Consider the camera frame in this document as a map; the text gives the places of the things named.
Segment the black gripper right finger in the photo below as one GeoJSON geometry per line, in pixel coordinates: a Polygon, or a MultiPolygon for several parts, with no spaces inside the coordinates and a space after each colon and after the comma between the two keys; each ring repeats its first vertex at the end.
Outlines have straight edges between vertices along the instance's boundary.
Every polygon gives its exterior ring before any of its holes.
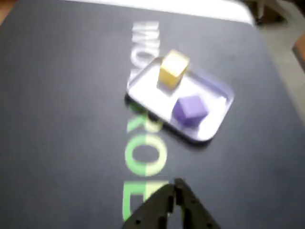
{"type": "Polygon", "coordinates": [[[184,229],[221,228],[182,178],[174,180],[174,190],[176,205],[183,212],[182,224],[184,229]]]}

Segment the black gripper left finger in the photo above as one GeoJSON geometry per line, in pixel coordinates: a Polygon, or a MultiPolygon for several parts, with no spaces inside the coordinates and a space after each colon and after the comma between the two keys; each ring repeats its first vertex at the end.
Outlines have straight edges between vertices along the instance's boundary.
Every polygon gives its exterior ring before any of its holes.
{"type": "Polygon", "coordinates": [[[166,184],[154,192],[124,222],[123,229],[166,229],[173,212],[174,185],[166,184]]]}

